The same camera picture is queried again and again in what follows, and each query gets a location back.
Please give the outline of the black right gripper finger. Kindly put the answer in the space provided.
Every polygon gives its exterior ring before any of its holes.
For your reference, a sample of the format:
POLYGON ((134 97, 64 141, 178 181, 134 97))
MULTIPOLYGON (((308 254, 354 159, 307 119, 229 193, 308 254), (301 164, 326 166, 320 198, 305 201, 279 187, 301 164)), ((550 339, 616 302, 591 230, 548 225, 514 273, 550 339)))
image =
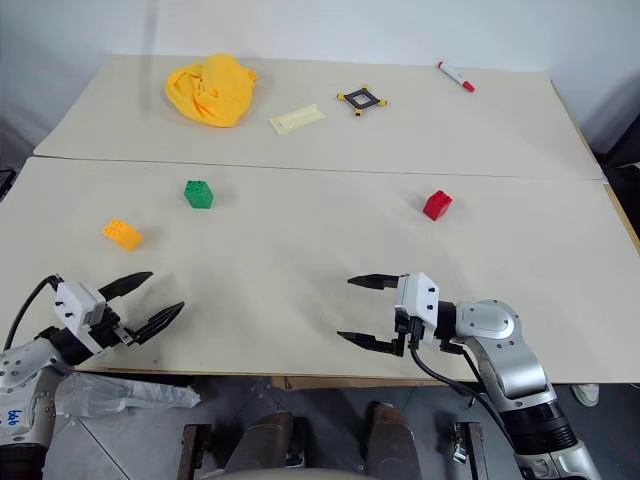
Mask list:
POLYGON ((397 357, 404 356, 403 333, 399 333, 396 338, 388 342, 380 341, 375 336, 364 333, 338 331, 337 334, 365 350, 390 354, 397 357))
POLYGON ((404 275, 390 275, 390 274, 367 274, 359 275, 347 280, 348 284, 355 285, 362 288, 384 290, 384 289, 397 289, 400 279, 406 277, 404 275))

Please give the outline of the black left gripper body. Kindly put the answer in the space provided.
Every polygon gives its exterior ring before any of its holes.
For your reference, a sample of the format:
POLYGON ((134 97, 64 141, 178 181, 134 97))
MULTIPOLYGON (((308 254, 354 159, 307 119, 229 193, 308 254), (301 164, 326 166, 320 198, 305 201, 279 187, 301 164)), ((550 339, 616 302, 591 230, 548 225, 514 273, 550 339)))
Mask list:
POLYGON ((121 323, 121 318, 109 305, 105 305, 100 317, 90 324, 89 335, 102 350, 134 343, 133 333, 121 323))

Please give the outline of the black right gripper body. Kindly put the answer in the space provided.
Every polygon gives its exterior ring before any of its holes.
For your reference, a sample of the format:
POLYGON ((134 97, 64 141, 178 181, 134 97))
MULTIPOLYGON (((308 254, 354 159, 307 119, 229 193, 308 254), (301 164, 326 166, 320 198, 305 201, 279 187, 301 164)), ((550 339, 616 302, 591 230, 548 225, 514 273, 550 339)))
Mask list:
POLYGON ((408 313, 401 306, 394 307, 394 331, 397 337, 393 340, 394 350, 416 350, 424 337, 424 320, 408 313))

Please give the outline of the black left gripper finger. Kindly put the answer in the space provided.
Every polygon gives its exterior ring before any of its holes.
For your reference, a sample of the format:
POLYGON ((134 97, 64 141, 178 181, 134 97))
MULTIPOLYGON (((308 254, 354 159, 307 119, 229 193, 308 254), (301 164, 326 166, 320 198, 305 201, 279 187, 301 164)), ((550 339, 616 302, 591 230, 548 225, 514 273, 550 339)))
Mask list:
POLYGON ((142 345, 162 332, 175 320, 184 306, 184 302, 179 302, 151 316, 145 325, 131 334, 133 342, 142 345))
POLYGON ((117 297, 123 297, 140 287, 153 273, 151 271, 136 272, 101 287, 98 292, 109 302, 117 297))

